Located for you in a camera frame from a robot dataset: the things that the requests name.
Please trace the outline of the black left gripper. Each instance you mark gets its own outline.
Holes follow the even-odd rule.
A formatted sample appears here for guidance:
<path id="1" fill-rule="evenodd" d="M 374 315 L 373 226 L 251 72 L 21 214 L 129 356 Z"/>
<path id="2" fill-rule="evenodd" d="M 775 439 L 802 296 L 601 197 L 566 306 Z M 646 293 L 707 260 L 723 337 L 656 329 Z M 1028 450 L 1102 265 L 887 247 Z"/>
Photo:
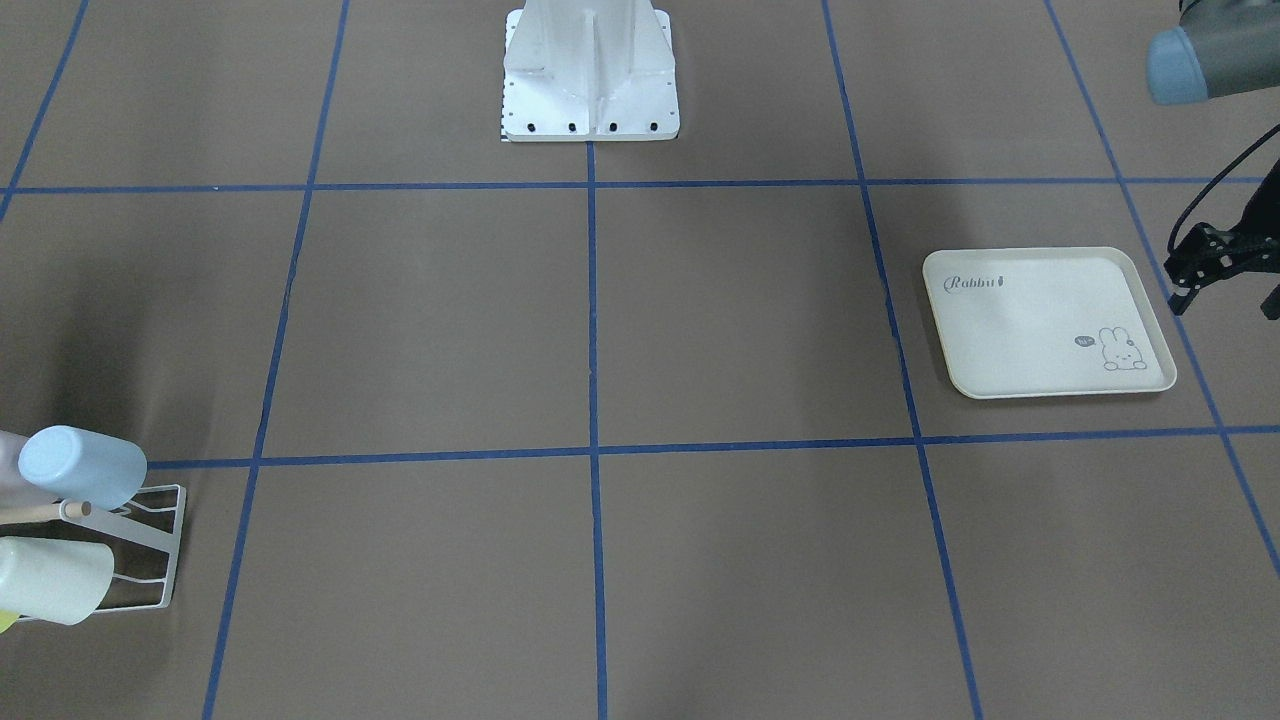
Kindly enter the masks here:
<path id="1" fill-rule="evenodd" d="M 1171 283 L 1167 300 L 1181 316 L 1199 291 L 1242 273 L 1277 274 L 1279 184 L 1265 179 L 1245 204 L 1239 222 L 1221 231 L 1210 223 L 1194 224 L 1172 246 L 1164 269 Z M 1280 319 L 1280 286 L 1260 305 L 1272 322 Z"/>

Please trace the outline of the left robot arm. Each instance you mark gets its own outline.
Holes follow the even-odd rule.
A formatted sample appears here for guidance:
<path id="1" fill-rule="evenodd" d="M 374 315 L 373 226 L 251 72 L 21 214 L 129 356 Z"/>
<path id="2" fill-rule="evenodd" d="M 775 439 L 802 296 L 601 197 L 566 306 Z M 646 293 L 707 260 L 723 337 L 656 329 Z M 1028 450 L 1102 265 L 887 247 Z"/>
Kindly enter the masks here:
<path id="1" fill-rule="evenodd" d="M 1153 37 L 1146 76 L 1158 105 L 1275 88 L 1279 83 L 1276 1 L 1181 1 L 1178 24 Z M 1188 225 L 1190 214 L 1245 159 L 1277 137 L 1277 128 L 1234 158 L 1194 196 L 1167 237 L 1164 269 L 1171 283 L 1170 311 L 1180 316 L 1199 292 L 1242 274 L 1279 272 L 1279 168 L 1272 167 L 1228 229 Z"/>

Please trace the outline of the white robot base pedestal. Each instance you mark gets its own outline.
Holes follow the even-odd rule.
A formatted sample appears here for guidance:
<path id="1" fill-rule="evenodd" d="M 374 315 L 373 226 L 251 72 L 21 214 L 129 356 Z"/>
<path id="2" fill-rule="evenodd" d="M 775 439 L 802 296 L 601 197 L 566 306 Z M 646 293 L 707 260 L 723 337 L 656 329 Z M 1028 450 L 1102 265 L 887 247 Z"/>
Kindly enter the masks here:
<path id="1" fill-rule="evenodd" d="M 503 141 L 678 137 L 672 23 L 653 3 L 526 1 L 504 32 Z"/>

